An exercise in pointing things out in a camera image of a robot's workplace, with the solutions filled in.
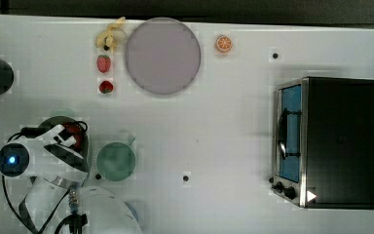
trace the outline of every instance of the toaster oven knob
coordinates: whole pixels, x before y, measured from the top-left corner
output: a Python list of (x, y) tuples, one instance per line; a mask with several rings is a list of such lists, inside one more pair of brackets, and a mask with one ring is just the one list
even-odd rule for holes
[(283, 190), (284, 196), (288, 197), (289, 199), (294, 199), (296, 197), (296, 192), (292, 186), (285, 188)]
[(276, 183), (276, 191), (278, 191), (279, 193), (282, 193), (283, 192), (283, 184), (279, 181)]

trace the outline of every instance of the red fruit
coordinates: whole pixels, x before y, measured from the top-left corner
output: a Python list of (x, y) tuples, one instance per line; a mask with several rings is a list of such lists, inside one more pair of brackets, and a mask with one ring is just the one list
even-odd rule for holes
[(74, 136), (75, 140), (77, 141), (74, 144), (74, 149), (76, 151), (80, 151), (82, 147), (82, 141), (83, 141), (83, 133), (81, 131), (81, 128), (78, 127), (74, 123), (65, 123), (65, 124), (62, 124), (62, 126), (66, 129), (66, 131), (68, 131), (70, 134)]
[(107, 72), (111, 67), (111, 58), (109, 58), (109, 56), (98, 56), (98, 59), (96, 60), (96, 66), (98, 67), (98, 70), (100, 72)]
[(102, 83), (99, 85), (99, 90), (103, 94), (109, 94), (114, 90), (114, 86), (109, 81), (102, 81)]

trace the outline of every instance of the round plate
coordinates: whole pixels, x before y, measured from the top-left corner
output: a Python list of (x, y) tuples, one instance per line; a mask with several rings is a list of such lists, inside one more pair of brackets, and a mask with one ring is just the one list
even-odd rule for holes
[(201, 52), (199, 41), (185, 24), (154, 18), (132, 33), (125, 57), (127, 70), (137, 85), (154, 94), (169, 95), (194, 80)]

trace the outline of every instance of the green cup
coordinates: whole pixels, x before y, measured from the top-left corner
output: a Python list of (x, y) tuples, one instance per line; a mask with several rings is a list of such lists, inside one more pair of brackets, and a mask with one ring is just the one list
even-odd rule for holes
[(105, 145), (96, 157), (96, 167), (101, 176), (112, 181), (128, 178), (135, 168), (135, 155), (131, 144), (113, 142)]

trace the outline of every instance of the toaster oven window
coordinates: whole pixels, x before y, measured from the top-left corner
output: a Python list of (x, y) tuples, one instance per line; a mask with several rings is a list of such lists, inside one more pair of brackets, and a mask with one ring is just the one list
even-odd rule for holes
[(280, 170), (279, 176), (299, 182), (300, 172), (300, 120), (302, 114), (302, 87), (281, 90), (279, 124)]

